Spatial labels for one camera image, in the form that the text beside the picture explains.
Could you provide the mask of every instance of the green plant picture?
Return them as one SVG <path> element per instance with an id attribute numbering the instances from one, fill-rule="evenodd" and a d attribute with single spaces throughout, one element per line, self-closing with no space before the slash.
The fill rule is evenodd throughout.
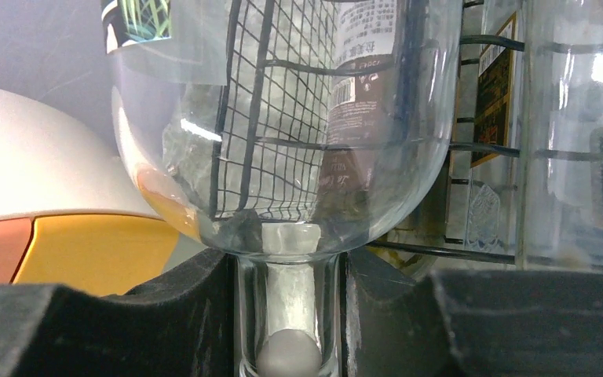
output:
<path id="1" fill-rule="evenodd" d="M 119 0 L 126 33 L 134 42 L 170 37 L 171 0 Z"/>

